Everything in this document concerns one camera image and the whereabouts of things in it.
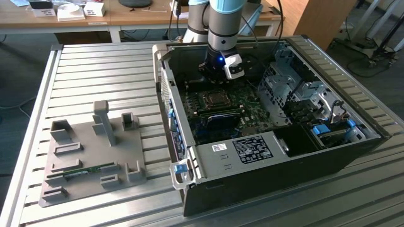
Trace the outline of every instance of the wooden desk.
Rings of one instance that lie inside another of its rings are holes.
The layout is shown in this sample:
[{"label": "wooden desk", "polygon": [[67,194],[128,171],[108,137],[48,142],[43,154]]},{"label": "wooden desk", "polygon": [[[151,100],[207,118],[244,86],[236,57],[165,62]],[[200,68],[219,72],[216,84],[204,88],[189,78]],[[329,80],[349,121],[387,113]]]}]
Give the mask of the wooden desk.
[{"label": "wooden desk", "polygon": [[109,0],[104,0],[104,5],[107,13],[103,17],[85,17],[85,20],[59,22],[57,17],[35,17],[32,12],[25,11],[27,6],[16,7],[9,0],[0,0],[0,28],[109,25]]},{"label": "wooden desk", "polygon": [[[153,0],[153,4],[148,8],[136,9],[124,7],[117,0],[111,0],[111,24],[112,25],[157,25],[168,24],[171,16],[169,0]],[[259,21],[280,20],[280,16],[272,12],[264,12],[260,15]],[[180,19],[179,23],[188,23],[187,19]]]},{"label": "wooden desk", "polygon": [[[276,0],[267,1],[279,8]],[[307,35],[325,50],[355,3],[356,0],[281,0],[283,35]]]},{"label": "wooden desk", "polygon": [[[104,0],[104,17],[85,17],[85,20],[59,22],[57,17],[35,17],[27,7],[16,7],[9,0],[0,0],[0,34],[32,34],[60,32],[108,31],[113,43],[120,42],[119,32],[136,29],[165,29],[169,24],[169,0],[153,0],[149,8],[136,9],[120,5],[119,0]],[[280,16],[272,12],[261,13],[257,26],[269,26],[267,36],[273,36]],[[187,28],[188,20],[179,20],[179,27]]]}]

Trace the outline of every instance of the metal bracket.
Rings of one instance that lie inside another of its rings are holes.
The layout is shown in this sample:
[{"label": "metal bracket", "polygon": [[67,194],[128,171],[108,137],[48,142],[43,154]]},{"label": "metal bracket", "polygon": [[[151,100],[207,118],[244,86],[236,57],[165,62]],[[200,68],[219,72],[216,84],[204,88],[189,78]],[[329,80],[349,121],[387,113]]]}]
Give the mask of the metal bracket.
[{"label": "metal bracket", "polygon": [[156,44],[152,47],[153,51],[153,73],[155,73],[155,83],[159,82],[159,63],[157,61],[164,61],[168,58],[168,47],[167,44]]}]

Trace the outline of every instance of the aluminum extrusion table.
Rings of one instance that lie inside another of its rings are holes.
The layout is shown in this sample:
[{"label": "aluminum extrusion table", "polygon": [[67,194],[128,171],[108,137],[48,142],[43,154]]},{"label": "aluminum extrusion table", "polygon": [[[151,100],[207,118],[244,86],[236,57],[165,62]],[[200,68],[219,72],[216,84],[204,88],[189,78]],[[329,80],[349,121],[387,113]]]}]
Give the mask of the aluminum extrusion table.
[{"label": "aluminum extrusion table", "polygon": [[[12,177],[0,226],[397,226],[404,218],[404,124],[379,99],[300,36],[293,40],[393,136],[339,173],[193,217],[181,215],[157,105],[152,45],[68,45],[52,50]],[[92,120],[92,102],[109,117],[140,117],[147,183],[41,208],[49,124]]]}]

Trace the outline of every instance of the green circuit board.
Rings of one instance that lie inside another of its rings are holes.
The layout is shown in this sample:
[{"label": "green circuit board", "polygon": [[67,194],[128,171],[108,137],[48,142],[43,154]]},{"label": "green circuit board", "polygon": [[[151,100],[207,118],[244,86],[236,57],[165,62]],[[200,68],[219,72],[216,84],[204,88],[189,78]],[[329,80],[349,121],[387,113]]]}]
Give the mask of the green circuit board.
[{"label": "green circuit board", "polygon": [[233,139],[273,128],[257,95],[257,85],[232,81],[216,89],[181,92],[191,130],[197,144]]}]

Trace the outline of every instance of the blue latch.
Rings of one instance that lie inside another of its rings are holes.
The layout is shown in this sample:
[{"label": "blue latch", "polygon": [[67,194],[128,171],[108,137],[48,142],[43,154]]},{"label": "blue latch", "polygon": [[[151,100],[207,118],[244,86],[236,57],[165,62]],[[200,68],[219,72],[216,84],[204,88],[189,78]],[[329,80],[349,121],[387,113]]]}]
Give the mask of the blue latch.
[{"label": "blue latch", "polygon": [[313,127],[313,131],[315,131],[316,135],[331,132],[331,130],[325,124],[316,125]]},{"label": "blue latch", "polygon": [[175,109],[171,108],[171,109],[169,109],[169,112],[168,112],[168,116],[169,116],[169,117],[173,117],[173,115],[175,115]]},{"label": "blue latch", "polygon": [[353,127],[356,125],[355,121],[351,120],[351,119],[348,120],[348,124],[349,124],[351,127]]},{"label": "blue latch", "polygon": [[175,165],[175,173],[181,174],[188,171],[187,164]]}]

